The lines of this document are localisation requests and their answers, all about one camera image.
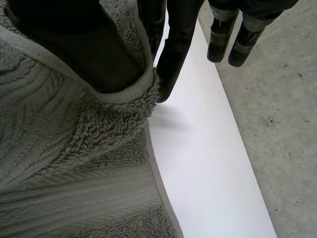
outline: concrete floor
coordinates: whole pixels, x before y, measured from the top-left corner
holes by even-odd
[[[317,238],[317,1],[266,28],[246,63],[228,65],[240,14],[216,65],[278,238]],[[209,41],[207,1],[199,21]]]

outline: terry cloth towel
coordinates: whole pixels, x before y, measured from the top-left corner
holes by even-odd
[[[134,1],[103,0],[144,75],[101,94],[18,32],[0,0],[0,237],[183,237],[154,159],[158,98]]]

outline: white paper sheet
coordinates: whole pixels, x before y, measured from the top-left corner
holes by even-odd
[[[219,75],[206,53],[197,22],[172,95],[149,120],[168,197],[185,238],[276,238]]]

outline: gray towel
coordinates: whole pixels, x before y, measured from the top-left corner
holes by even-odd
[[[151,146],[159,78],[136,3],[102,5],[145,69],[112,94],[19,33],[0,0],[0,237],[182,237]]]

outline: gray concrete surface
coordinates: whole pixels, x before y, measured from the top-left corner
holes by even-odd
[[[317,238],[317,1],[266,28],[241,68],[216,65],[278,238]],[[199,21],[209,41],[212,13]]]

